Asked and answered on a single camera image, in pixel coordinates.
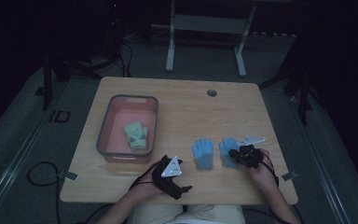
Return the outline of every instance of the white table leg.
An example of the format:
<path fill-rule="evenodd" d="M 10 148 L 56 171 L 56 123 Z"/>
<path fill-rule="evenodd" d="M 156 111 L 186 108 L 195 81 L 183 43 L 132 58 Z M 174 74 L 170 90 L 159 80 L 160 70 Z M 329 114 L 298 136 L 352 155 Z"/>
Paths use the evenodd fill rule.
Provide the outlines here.
<path fill-rule="evenodd" d="M 251 28 L 254 14 L 255 14 L 255 7 L 252 7 L 248 16 L 248 20 L 243 26 L 243 32 L 241 34 L 241 42 L 236 48 L 234 48 L 235 59 L 237 61 L 238 73 L 240 77 L 246 76 L 245 65 L 243 63 L 243 58 L 242 58 L 242 50 L 243 50 L 243 46 L 245 45 L 246 38 L 248 37 L 249 29 Z"/>
<path fill-rule="evenodd" d="M 175 0 L 171 1 L 171 26 L 170 26 L 170 45 L 168 46 L 167 64 L 165 70 L 173 70 L 173 59 L 175 56 Z"/>

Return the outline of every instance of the yellow-green cloth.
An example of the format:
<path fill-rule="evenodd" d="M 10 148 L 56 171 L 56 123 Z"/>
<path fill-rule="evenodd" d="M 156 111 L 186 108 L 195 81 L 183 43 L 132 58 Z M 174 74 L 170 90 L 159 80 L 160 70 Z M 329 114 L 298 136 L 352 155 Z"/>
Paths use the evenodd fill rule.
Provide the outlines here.
<path fill-rule="evenodd" d="M 127 124 L 124 127 L 124 132 L 127 135 L 131 150 L 136 151 L 146 149 L 147 128 L 143 127 L 139 120 Z"/>

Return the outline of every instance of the gray carpet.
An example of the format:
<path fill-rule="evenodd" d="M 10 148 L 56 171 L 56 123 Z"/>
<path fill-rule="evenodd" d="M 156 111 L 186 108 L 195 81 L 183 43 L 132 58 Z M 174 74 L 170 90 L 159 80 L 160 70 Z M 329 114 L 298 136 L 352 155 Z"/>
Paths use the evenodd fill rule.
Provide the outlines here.
<path fill-rule="evenodd" d="M 293 43 L 293 38 L 250 36 L 243 53 L 248 72 L 246 78 L 238 77 L 232 48 L 179 41 L 176 46 L 173 72 L 166 73 L 165 62 L 168 47 L 167 42 L 164 42 L 164 36 L 160 35 L 155 41 L 149 43 L 135 43 L 131 39 L 128 43 L 133 50 L 131 74 L 134 77 L 259 84 L 277 73 L 287 50 Z M 130 50 L 123 47 L 122 52 L 124 61 L 127 63 Z M 121 67 L 122 65 L 118 63 L 108 70 L 99 72 L 103 76 L 120 77 Z M 0 176 L 21 148 L 36 121 L 42 119 L 44 122 L 30 146 L 30 151 L 13 185 L 0 203 L 0 223 L 56 222 L 55 187 L 32 186 L 26 180 L 26 173 L 39 161 L 51 161 L 59 170 L 68 169 L 98 83 L 97 80 L 78 73 L 74 74 L 67 85 L 55 82 L 55 89 L 63 90 L 63 92 L 56 95 L 56 101 L 49 111 L 41 112 L 42 98 L 34 96 L 35 89 L 42 85 L 42 74 L 39 71 L 30 78 L 1 118 Z M 339 199 L 348 215 L 348 221 L 358 223 L 358 175 L 337 131 L 325 111 L 311 97 L 310 103 L 313 110 L 307 113 L 309 125 L 304 129 L 296 116 L 297 102 L 284 96 L 283 84 L 284 81 L 262 91 L 262 94 L 288 168 L 298 174 L 298 177 L 293 180 L 298 195 L 296 206 L 304 222 L 342 222 L 337 220 L 312 158 L 312 147 L 316 147 L 337 189 Z M 70 112 L 71 117 L 67 123 L 48 121 L 53 111 Z M 33 178 L 43 183 L 54 181 L 54 170 L 48 166 L 41 166 L 33 172 Z M 62 223 L 85 221 L 101 205 L 60 202 Z M 249 208 L 268 211 L 266 206 L 244 206 L 243 208 L 247 223 L 273 223 L 269 217 L 246 211 Z"/>

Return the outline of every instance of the wooden table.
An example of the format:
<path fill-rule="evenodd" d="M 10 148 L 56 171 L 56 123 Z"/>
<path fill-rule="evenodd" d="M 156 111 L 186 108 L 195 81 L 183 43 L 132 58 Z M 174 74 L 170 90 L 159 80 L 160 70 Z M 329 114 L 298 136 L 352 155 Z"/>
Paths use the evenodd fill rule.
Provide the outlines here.
<path fill-rule="evenodd" d="M 215 90 L 211 97 L 208 90 Z M 158 122 L 153 159 L 148 164 L 107 162 L 97 151 L 96 142 L 109 100 L 116 94 L 151 95 L 158 98 Z M 183 204 L 262 204 L 266 203 L 246 168 L 222 165 L 218 143 L 224 137 L 242 139 L 246 134 L 263 136 L 257 144 L 270 152 L 277 176 L 288 172 L 263 98 L 255 84 L 169 80 L 153 78 L 105 77 L 91 106 L 69 171 L 77 181 L 65 180 L 61 199 L 76 203 L 113 203 L 131 183 L 163 155 L 183 160 L 183 174 L 174 182 L 193 186 L 176 201 L 166 194 L 148 203 Z M 191 145 L 200 138 L 214 143 L 213 169 L 197 170 Z M 297 202 L 292 181 L 280 178 L 286 200 Z"/>

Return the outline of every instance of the table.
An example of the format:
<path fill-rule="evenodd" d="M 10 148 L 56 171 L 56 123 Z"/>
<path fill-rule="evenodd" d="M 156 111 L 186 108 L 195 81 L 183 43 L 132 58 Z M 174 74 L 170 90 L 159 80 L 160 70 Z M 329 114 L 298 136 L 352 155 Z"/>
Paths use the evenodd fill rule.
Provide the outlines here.
<path fill-rule="evenodd" d="M 215 90 L 211 97 L 208 90 Z M 148 164 L 107 162 L 98 153 L 96 142 L 109 100 L 116 94 L 151 95 L 158 98 L 155 149 Z M 176 201 L 159 195 L 148 203 L 183 204 L 263 204 L 267 203 L 246 168 L 222 165 L 218 143 L 224 137 L 242 139 L 246 134 L 264 136 L 257 144 L 270 152 L 277 176 L 288 173 L 269 114 L 258 87 L 249 83 L 190 81 L 153 78 L 104 77 L 89 111 L 69 171 L 77 181 L 65 180 L 61 199 L 76 203 L 113 203 L 127 191 L 137 176 L 167 154 L 183 160 L 183 174 L 174 182 L 193 186 Z M 191 145 L 200 138 L 215 143 L 213 169 L 197 170 Z M 297 202 L 291 180 L 280 178 L 280 189 L 287 202 Z"/>
<path fill-rule="evenodd" d="M 175 13 L 175 0 L 171 1 L 171 22 L 170 22 L 170 45 L 168 47 L 167 63 L 165 70 L 173 70 L 173 59 L 175 54 L 175 30 L 190 30 L 203 32 L 218 32 L 225 34 L 241 35 L 240 44 L 234 48 L 234 55 L 237 62 L 240 77 L 246 76 L 245 65 L 242 58 L 242 50 L 245 45 L 252 19 L 255 14 L 255 6 L 252 6 L 247 19 L 215 18 L 204 16 L 183 15 Z"/>

